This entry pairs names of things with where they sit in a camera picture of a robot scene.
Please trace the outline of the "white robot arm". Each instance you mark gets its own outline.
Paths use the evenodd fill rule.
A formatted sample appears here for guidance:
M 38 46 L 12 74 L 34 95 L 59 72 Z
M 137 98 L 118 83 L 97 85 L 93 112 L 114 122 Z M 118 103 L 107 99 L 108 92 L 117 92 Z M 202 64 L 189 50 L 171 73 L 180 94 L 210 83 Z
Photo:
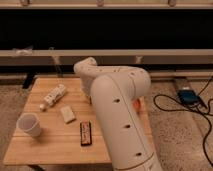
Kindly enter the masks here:
M 99 66 L 93 57 L 74 65 L 90 97 L 114 171 L 163 171 L 132 102 L 151 86 L 148 72 L 129 66 Z

